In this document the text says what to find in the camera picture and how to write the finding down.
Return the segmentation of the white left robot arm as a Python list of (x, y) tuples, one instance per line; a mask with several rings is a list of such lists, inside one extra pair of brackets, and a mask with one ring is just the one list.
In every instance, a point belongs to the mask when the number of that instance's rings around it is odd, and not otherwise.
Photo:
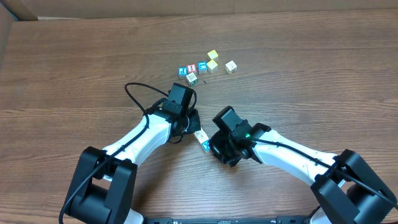
[(63, 207), (65, 215), (84, 223), (145, 223), (131, 208), (139, 166), (161, 145), (200, 130), (195, 109), (197, 94), (174, 83), (171, 90), (150, 108), (141, 122), (117, 142), (97, 149), (87, 147), (80, 155)]

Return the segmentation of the wooden block red side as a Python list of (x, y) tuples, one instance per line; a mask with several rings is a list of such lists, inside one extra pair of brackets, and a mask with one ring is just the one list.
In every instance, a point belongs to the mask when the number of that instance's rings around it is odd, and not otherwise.
[(194, 135), (200, 144), (203, 144), (209, 140), (209, 137), (207, 136), (206, 132), (204, 132), (203, 128), (200, 128), (199, 131), (195, 131)]

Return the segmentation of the blue X letter block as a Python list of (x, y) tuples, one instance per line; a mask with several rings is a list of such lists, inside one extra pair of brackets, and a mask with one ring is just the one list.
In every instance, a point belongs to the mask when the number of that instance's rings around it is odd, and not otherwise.
[(206, 153), (206, 154), (208, 154), (211, 150), (211, 147), (210, 147), (210, 143), (209, 143), (209, 140), (206, 140), (206, 141), (204, 141), (203, 143), (201, 143), (201, 146), (202, 146), (202, 148), (203, 148), (203, 150), (204, 150), (204, 152)]

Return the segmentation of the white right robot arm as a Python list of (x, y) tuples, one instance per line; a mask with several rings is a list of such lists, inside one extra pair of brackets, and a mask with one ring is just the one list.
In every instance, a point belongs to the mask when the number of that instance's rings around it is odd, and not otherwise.
[(278, 167), (310, 186), (319, 207), (306, 223), (382, 223), (397, 198), (369, 164), (349, 149), (337, 155), (316, 151), (271, 127), (251, 126), (231, 106), (214, 118), (213, 155), (234, 167), (241, 159)]

